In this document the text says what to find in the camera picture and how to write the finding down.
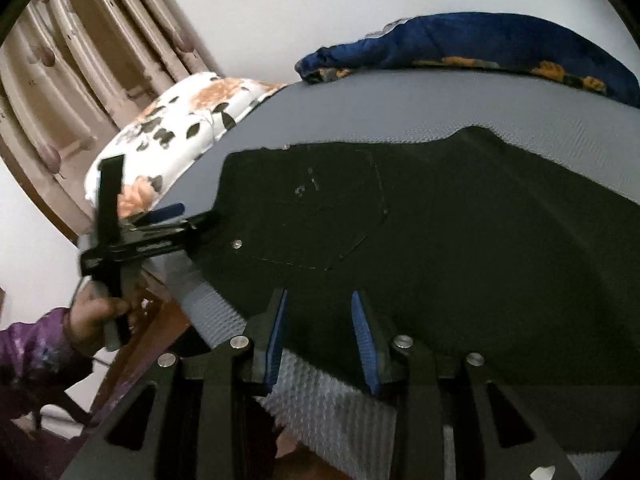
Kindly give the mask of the person's left hand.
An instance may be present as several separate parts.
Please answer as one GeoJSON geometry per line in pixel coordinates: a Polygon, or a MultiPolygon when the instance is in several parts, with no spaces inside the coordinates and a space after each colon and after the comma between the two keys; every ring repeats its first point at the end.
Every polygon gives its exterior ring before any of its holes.
{"type": "Polygon", "coordinates": [[[118,318],[126,318],[133,333],[143,294],[144,288],[136,285],[124,299],[100,297],[93,282],[85,284],[66,315],[65,333],[72,347],[92,358],[105,347],[105,326],[118,318]]]}

